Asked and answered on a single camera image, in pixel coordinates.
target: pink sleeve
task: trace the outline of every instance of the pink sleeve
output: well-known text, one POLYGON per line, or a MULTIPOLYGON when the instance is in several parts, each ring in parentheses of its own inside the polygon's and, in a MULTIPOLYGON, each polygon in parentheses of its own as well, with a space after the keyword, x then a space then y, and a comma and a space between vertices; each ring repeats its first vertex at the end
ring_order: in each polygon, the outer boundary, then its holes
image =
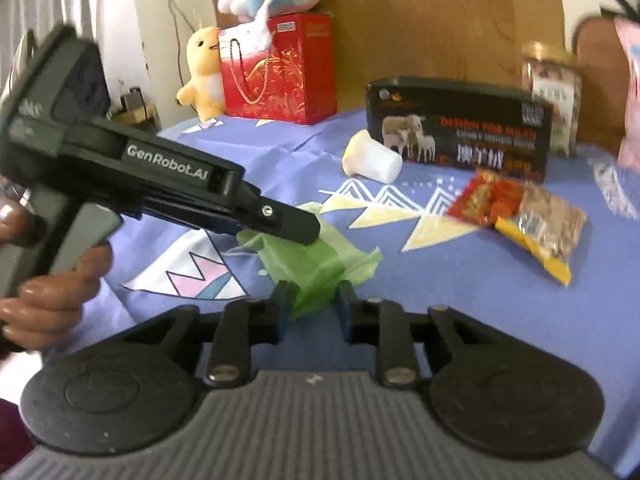
POLYGON ((20 462, 33 447, 18 406, 0 399, 0 473, 20 462))

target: screw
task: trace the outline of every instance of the screw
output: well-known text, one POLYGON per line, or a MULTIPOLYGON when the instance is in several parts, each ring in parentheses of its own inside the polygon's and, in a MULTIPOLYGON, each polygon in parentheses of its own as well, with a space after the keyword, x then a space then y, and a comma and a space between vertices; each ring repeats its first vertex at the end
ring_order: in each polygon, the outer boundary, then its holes
POLYGON ((229 383, 235 381, 240 375, 240 370, 233 365, 218 365, 213 368, 209 379, 219 383, 229 383))
POLYGON ((415 381, 416 373, 410 368, 391 368, 385 373, 386 382, 391 384, 411 384, 415 381))
POLYGON ((322 377, 322 375, 318 375, 318 374, 313 374, 309 377, 306 378, 306 382, 308 384, 311 384, 312 386, 315 386, 316 384, 320 383, 321 381, 324 381, 324 377, 322 377))

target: black box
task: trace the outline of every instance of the black box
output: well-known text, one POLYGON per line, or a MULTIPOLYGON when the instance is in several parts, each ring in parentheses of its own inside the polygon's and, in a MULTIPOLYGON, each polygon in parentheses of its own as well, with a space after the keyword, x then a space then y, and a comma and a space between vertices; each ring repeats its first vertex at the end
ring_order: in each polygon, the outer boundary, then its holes
POLYGON ((404 160, 542 181, 552 106, 528 92, 418 77, 379 79, 367 87, 373 139, 404 160))

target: hand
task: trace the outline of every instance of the hand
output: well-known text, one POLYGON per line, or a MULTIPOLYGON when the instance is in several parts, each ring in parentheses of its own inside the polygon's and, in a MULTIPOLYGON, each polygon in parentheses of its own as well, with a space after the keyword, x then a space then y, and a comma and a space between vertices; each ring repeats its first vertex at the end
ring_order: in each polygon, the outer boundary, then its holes
MULTIPOLYGON (((0 244, 11 243, 32 221, 18 203, 0 199, 0 244)), ((73 272, 24 282, 17 298, 0 300, 4 336, 27 350, 42 350, 63 340, 80 323, 82 304, 98 294, 100 278, 111 262, 111 247, 106 245, 85 251, 73 272)))

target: white cup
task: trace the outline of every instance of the white cup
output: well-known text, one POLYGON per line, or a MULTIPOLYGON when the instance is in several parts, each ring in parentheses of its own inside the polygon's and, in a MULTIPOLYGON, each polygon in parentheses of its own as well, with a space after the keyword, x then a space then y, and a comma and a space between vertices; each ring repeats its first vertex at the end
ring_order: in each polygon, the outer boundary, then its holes
POLYGON ((391 184, 400 174, 402 157, 373 140, 367 130, 360 130, 351 137, 344 151, 342 169, 347 176, 359 174, 391 184))

